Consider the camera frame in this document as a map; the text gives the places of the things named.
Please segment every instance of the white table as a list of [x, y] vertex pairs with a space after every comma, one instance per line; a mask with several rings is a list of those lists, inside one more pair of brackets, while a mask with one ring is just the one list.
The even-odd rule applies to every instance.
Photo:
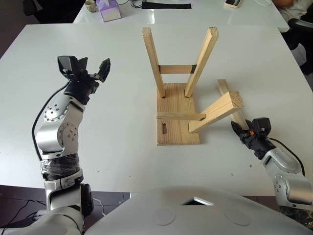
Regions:
[[[56, 57], [75, 55], [89, 58], [90, 73], [98, 71], [103, 59], [112, 62], [79, 127], [84, 182], [93, 190], [140, 192], [195, 185], [273, 195], [265, 169], [241, 145], [228, 117], [203, 128], [200, 145], [157, 146], [157, 89], [141, 37], [143, 26], [25, 27], [0, 60], [0, 184], [43, 188], [31, 126], [45, 100], [66, 82]], [[149, 26], [160, 64], [195, 62], [207, 27]], [[197, 111], [220, 97], [216, 79], [227, 79], [244, 100], [246, 118], [269, 117], [270, 136], [298, 154], [311, 181], [313, 95], [279, 31], [219, 27], [219, 32], [195, 89]], [[163, 79], [186, 82], [188, 75], [164, 74]]]
[[[149, 0], [160, 3], [191, 3], [191, 10], [180, 9], [136, 9], [130, 2], [120, 6], [123, 18], [111, 21], [116, 23], [149, 24], [209, 24], [214, 26], [249, 25], [270, 26], [281, 32], [289, 29], [279, 11], [272, 4], [261, 6], [254, 0], [243, 0], [237, 9], [225, 7], [225, 0]], [[74, 23], [103, 23], [99, 12], [91, 13], [85, 6], [77, 15]]]

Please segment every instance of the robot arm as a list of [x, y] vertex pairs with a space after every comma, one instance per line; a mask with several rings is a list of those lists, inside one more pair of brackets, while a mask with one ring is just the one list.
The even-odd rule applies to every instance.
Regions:
[[97, 81], [104, 82], [109, 74], [110, 59], [103, 61], [95, 74], [88, 74], [87, 58], [59, 56], [58, 64], [68, 84], [46, 105], [44, 123], [36, 135], [47, 213], [23, 234], [81, 234], [84, 218], [93, 210], [90, 186], [81, 183], [78, 127], [89, 95], [99, 86]]
[[267, 138], [271, 125], [268, 118], [247, 120], [249, 130], [243, 130], [232, 121], [232, 127], [240, 140], [261, 160], [271, 178], [279, 206], [313, 211], [313, 188], [304, 176], [298, 160], [284, 150], [276, 148]]

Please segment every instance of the pine wood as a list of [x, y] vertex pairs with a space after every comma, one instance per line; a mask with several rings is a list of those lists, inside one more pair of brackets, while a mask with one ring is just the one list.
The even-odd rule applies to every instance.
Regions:
[[192, 65], [160, 65], [161, 74], [191, 73]]
[[189, 121], [189, 132], [195, 133], [204, 125], [212, 124], [243, 107], [243, 101], [239, 92], [227, 92], [201, 112], [202, 114], [206, 114], [205, 119], [202, 121]]
[[[225, 79], [217, 80], [217, 85], [219, 87], [221, 95], [229, 92], [229, 87], [228, 87], [227, 81]], [[243, 130], [249, 129], [249, 127], [246, 123], [246, 120], [245, 120], [245, 118], [244, 118], [244, 116], [240, 110], [237, 112], [234, 112], [233, 114], [231, 114], [229, 116], [230, 116], [231, 120], [238, 123]]]
[[206, 114], [182, 114], [182, 113], [158, 113], [157, 119], [168, 120], [202, 120], [206, 118]]
[[156, 86], [159, 91], [159, 95], [160, 97], [165, 97], [164, 84], [163, 84], [162, 76], [158, 69], [157, 52], [156, 52], [155, 44], [153, 42], [151, 29], [143, 28], [142, 37], [146, 45], [147, 53], [149, 56], [152, 72], [155, 77]]
[[[165, 83], [166, 97], [160, 98], [157, 92], [157, 112], [196, 113], [193, 97], [186, 98], [186, 83]], [[158, 145], [200, 144], [199, 133], [189, 133], [187, 120], [157, 120]]]
[[199, 80], [199, 77], [204, 69], [204, 66], [213, 50], [213, 47], [219, 37], [219, 32], [216, 27], [210, 27], [206, 33], [203, 45], [197, 58], [197, 67], [195, 72], [190, 75], [185, 87], [185, 96], [191, 97], [192, 92]]

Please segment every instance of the mug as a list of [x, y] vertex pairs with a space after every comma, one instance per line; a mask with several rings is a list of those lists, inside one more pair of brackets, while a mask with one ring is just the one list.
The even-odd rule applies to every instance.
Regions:
[[88, 11], [90, 12], [96, 12], [97, 8], [96, 8], [96, 3], [94, 0], [88, 0], [85, 2], [85, 6], [88, 9]]

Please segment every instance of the tissue box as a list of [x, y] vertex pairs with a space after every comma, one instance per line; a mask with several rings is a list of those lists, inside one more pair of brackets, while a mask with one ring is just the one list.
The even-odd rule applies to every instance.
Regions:
[[97, 7], [104, 22], [122, 18], [116, 0], [97, 0]]

